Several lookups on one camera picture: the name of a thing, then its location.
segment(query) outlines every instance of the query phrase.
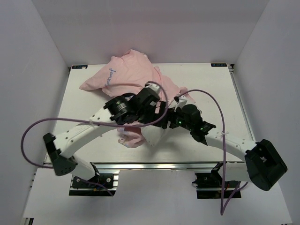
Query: white wall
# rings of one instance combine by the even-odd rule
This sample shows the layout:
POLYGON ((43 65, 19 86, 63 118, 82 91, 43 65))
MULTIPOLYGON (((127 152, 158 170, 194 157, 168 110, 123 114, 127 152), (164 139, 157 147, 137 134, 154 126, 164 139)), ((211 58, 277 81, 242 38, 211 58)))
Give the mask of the white wall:
MULTIPOLYGON (((30 0, 0 1, 0 224, 18 225, 36 168, 20 152, 24 130, 56 115, 68 69, 30 0)), ((45 156, 38 126, 26 141, 36 162, 45 156)))
POLYGON ((270 139, 287 163, 279 181, 300 224, 300 1, 270 0, 239 56, 238 86, 257 140, 270 139))
POLYGON ((33 0, 66 63, 235 63, 269 0, 33 0))

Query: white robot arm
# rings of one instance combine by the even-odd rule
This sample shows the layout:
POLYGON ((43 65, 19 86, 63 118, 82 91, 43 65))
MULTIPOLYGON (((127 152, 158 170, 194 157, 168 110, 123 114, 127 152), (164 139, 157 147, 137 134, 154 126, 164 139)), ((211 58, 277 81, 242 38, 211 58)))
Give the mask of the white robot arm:
MULTIPOLYGON (((82 179, 95 182, 99 179, 98 170, 93 163, 85 162, 75 155, 76 151, 96 137, 116 127, 101 126, 97 122, 111 125, 124 125, 139 121, 146 124, 159 118, 166 102, 161 102, 159 113, 155 113, 160 100, 160 88, 155 84, 146 84, 130 100, 125 96, 116 97, 105 104, 90 117, 90 124, 78 124, 74 128, 54 136, 44 136, 44 142, 52 161, 56 175, 71 173, 82 179)), ((208 146, 223 149, 223 134, 216 126, 202 120, 201 112, 195 105, 186 105, 185 96, 176 99, 176 106, 168 109, 166 116, 154 126, 166 129, 183 127, 190 131, 197 141, 208 146)), ((271 142, 240 139, 231 134, 225 135, 226 151, 241 159, 244 163, 227 163, 225 181, 239 180, 253 182, 262 190, 269 190, 287 171, 283 160, 271 142)), ((212 170, 221 179, 223 163, 212 170)))

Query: white platform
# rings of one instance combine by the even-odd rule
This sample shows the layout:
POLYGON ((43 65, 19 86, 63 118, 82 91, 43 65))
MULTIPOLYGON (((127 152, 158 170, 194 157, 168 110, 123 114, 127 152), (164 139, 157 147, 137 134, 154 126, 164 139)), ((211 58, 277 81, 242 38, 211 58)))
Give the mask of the white platform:
POLYGON ((114 197, 68 196, 71 175, 38 169, 24 217, 33 225, 280 225, 291 223, 280 187, 251 184, 220 216, 219 199, 197 199, 193 171, 127 170, 114 197))
MULTIPOLYGON (((210 64, 154 64, 162 74, 170 77, 178 86, 202 89, 211 93, 221 105, 225 116, 226 130, 248 139, 246 124, 227 67, 211 67, 210 64)), ((87 69, 71 69, 59 117, 88 119, 109 100, 101 90, 86 92, 79 86, 92 77, 103 65, 88 65, 87 69)), ((203 119, 220 129, 221 117, 217 106, 205 94, 194 92, 191 96, 202 110, 203 119)), ((70 122, 57 122, 54 134, 73 127, 70 122)), ((129 149, 117 142, 117 131, 113 130, 96 138, 77 151, 77 155, 90 162, 216 162, 221 161, 221 150, 197 143, 189 132, 177 128, 155 148, 146 144, 129 149)), ((228 161, 239 161, 228 154, 228 161)))

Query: purple cable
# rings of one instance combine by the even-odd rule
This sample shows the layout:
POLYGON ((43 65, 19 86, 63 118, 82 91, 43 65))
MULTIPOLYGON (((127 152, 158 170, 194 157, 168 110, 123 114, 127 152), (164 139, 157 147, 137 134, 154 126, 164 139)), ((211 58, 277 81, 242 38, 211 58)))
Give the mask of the purple cable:
MULTIPOLYGON (((166 91, 164 90, 164 88, 163 88, 159 83, 156 83, 156 82, 154 82, 154 81, 149 81, 149 83, 153 83, 153 84, 158 85, 158 86, 161 88, 162 92, 164 93, 165 101, 168 102, 168 96, 167 96, 167 93, 166 93, 166 91)), ((169 108, 169 105, 166 104, 166 105, 165 105, 165 111, 164 111, 164 113, 161 115, 161 117, 159 117, 157 120, 155 120, 155 121, 153 121, 153 122, 146 123, 146 124, 137 124, 137 125, 132 125, 132 126, 131 126, 131 125, 117 125, 117 124, 110 124, 110 123, 104 123, 104 122, 92 122, 92 123, 95 124, 95 125, 109 126, 109 127, 115 127, 115 128, 132 128, 132 127, 135 127, 135 128, 142 128, 142 127, 146 127, 146 126, 149 126, 149 125, 153 125, 153 124, 155 124, 155 123, 161 121, 161 120, 164 118, 164 116, 167 114, 168 108, 169 108)), ((21 138, 21 153, 22 153, 24 159, 25 159, 28 163, 30 163, 30 164, 32 164, 32 165, 34 165, 34 166, 41 167, 41 168, 47 168, 47 169, 53 169, 53 166, 47 166, 47 165, 40 165, 40 164, 37 164, 37 163, 35 163, 35 162, 32 162, 32 161, 26 156, 25 151, 24 151, 24 140, 25 140, 25 137, 26 137, 27 133, 28 133, 35 125, 37 125, 37 124, 39 124, 39 123, 41 123, 41 122, 51 121, 51 120, 56 120, 56 121, 58 121, 58 120, 60 120, 60 121, 70 121, 70 122, 77 122, 77 123, 90 124, 90 121, 89 121, 89 120, 77 120, 77 119, 69 119, 69 118, 45 118, 45 119, 38 120, 38 121, 34 122, 33 124, 31 124, 31 125, 25 130, 25 132, 23 133, 22 138, 21 138)), ((100 187, 102 187, 102 188, 105 188, 105 187, 104 187, 103 185, 101 185, 101 184, 97 184, 97 183, 93 183, 93 184, 94 184, 94 185, 98 185, 98 186, 100 186, 100 187)))
POLYGON ((224 115, 223 115, 223 112, 221 110, 221 107, 219 105, 219 103, 217 102, 217 100, 208 92, 204 91, 204 90, 199 90, 199 89, 192 89, 192 90, 188 90, 180 95, 178 95, 178 97, 181 97, 182 95, 185 95, 189 92, 192 92, 192 91, 198 91, 198 92, 202 92, 204 94, 207 94, 208 96, 210 96, 212 98, 212 100, 214 100, 214 102, 216 103, 219 111, 220 111, 220 114, 221 114, 221 119, 222 119, 222 137, 223 137, 223 174, 222 174, 222 184, 221 184, 221 209, 220 209, 220 214, 221 216, 224 214, 224 211, 225 211, 225 208, 227 206, 227 204, 229 203, 230 199, 233 197, 233 195, 237 192, 237 191, 240 191, 242 190, 247 184, 248 182, 243 186, 241 187, 240 189, 238 189, 239 185, 240 185, 240 182, 237 184, 237 186, 235 187, 234 191, 231 193, 231 195, 228 197, 227 201, 225 202, 225 205, 223 205, 224 203, 224 192, 225 192, 225 171, 226 171, 226 139, 225 139, 225 120, 224 120, 224 115))

